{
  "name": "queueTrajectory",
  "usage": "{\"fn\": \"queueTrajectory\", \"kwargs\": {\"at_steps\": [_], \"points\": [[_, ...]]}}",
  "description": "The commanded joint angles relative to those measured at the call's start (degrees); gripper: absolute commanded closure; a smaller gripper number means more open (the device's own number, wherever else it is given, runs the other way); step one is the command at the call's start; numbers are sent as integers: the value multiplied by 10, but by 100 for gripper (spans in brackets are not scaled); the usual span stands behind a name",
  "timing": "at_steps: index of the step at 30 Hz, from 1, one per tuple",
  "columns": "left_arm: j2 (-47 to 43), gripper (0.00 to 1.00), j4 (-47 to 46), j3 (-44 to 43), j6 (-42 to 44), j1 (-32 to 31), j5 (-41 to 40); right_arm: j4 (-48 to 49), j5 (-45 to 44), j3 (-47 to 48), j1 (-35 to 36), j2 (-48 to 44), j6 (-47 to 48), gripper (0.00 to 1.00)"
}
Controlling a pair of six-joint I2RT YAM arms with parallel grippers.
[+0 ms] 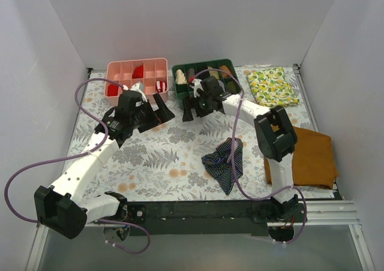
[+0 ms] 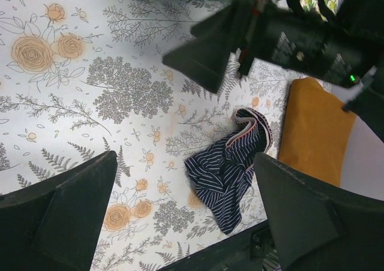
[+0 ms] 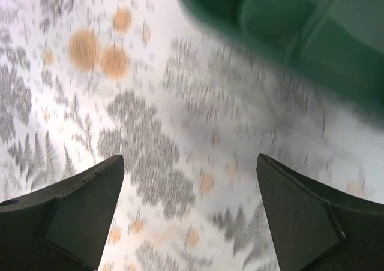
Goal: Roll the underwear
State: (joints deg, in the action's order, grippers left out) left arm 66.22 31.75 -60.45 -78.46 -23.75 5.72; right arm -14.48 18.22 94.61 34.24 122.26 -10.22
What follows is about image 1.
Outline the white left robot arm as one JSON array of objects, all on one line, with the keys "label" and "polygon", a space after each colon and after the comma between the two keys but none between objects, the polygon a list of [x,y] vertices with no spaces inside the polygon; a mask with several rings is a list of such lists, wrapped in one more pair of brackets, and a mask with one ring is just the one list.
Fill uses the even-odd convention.
[{"label": "white left robot arm", "polygon": [[156,110],[138,89],[120,94],[118,105],[110,108],[96,126],[85,155],[75,160],[51,186],[40,186],[35,191],[40,224],[74,239],[90,222],[109,219],[120,223],[127,218],[128,201],[123,195],[106,191],[90,200],[83,199],[83,195],[95,175],[134,130],[143,133],[175,117],[159,94],[153,97]]}]

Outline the navy striped underwear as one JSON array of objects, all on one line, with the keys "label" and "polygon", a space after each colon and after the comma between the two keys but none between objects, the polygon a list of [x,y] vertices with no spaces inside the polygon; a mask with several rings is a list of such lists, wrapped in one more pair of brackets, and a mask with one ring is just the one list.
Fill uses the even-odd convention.
[{"label": "navy striped underwear", "polygon": [[[235,184],[232,160],[230,159],[231,147],[232,139],[229,137],[219,144],[213,153],[201,157],[206,172],[218,182],[226,195],[231,193]],[[240,138],[235,138],[234,148],[235,171],[236,177],[239,179],[243,175],[243,142]]]}]

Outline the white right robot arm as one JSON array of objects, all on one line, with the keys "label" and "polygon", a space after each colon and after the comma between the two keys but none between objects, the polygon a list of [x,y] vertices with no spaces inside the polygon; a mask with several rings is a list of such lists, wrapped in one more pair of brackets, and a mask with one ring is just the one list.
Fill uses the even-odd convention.
[{"label": "white right robot arm", "polygon": [[271,213],[277,221],[288,220],[298,205],[298,196],[293,190],[292,161],[297,135],[291,121],[281,106],[272,109],[260,106],[244,98],[244,92],[230,94],[223,91],[215,77],[192,78],[189,85],[193,95],[183,99],[183,121],[193,120],[191,107],[200,118],[212,112],[221,112],[253,126],[259,150],[267,159],[272,194]]}]

